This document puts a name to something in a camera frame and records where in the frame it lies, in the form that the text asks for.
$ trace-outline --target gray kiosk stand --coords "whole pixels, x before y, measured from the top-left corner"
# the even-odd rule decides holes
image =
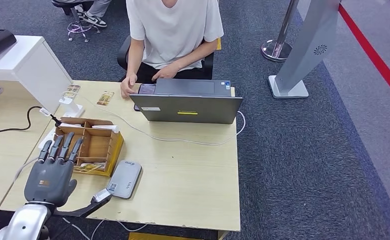
[[[286,62],[277,75],[268,77],[274,98],[309,96],[303,78],[335,45],[339,4],[340,0],[311,0],[301,31]]]

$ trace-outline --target black chair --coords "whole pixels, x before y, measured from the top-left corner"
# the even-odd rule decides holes
[[[130,42],[132,38],[128,36],[118,51],[117,62],[124,70],[128,69],[128,60],[129,60],[129,48]],[[214,61],[214,52],[205,57],[205,60],[202,62],[202,71],[204,72],[204,76],[202,79],[213,78],[213,61]]]
[[[83,10],[87,11],[92,5],[93,2],[73,2],[73,3],[64,3],[64,2],[59,2],[55,0],[51,0],[52,4],[57,7],[57,8],[62,8],[64,10],[64,13],[68,15],[67,13],[70,13],[74,17],[74,21],[71,22],[67,26],[67,31],[68,31],[68,40],[72,41],[73,37],[72,34],[82,34],[84,37],[84,42],[87,43],[89,42],[89,39],[86,37],[85,32],[91,30],[92,28],[96,29],[96,33],[99,34],[101,31],[93,24],[87,23],[84,20],[80,20],[75,6],[77,5],[83,5]]]

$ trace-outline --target sneaker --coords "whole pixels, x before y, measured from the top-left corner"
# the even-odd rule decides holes
[[[101,28],[105,28],[107,26],[107,23],[104,22],[100,17],[95,15],[89,16],[87,12],[83,13],[83,20]]]
[[[77,16],[79,19],[83,20],[83,8],[82,8],[82,5],[77,5],[74,7],[74,9],[76,10],[76,13],[77,13]]]

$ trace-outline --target prosthetic hand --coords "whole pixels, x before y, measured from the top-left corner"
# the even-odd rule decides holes
[[[73,136],[73,132],[69,133],[61,148],[63,136],[59,136],[50,151],[52,141],[46,142],[24,188],[28,203],[15,211],[9,225],[0,230],[0,240],[47,240],[49,233],[44,224],[50,216],[87,217],[110,201],[111,193],[103,189],[92,197],[87,207],[71,212],[57,210],[66,204],[77,186],[77,181],[71,178],[81,138],[75,142],[66,159]]]

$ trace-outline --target stanchion post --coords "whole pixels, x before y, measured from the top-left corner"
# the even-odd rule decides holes
[[[261,54],[274,62],[284,62],[291,53],[292,46],[285,42],[288,34],[288,26],[297,8],[299,0],[291,0],[283,19],[277,40],[268,40],[261,46]]]

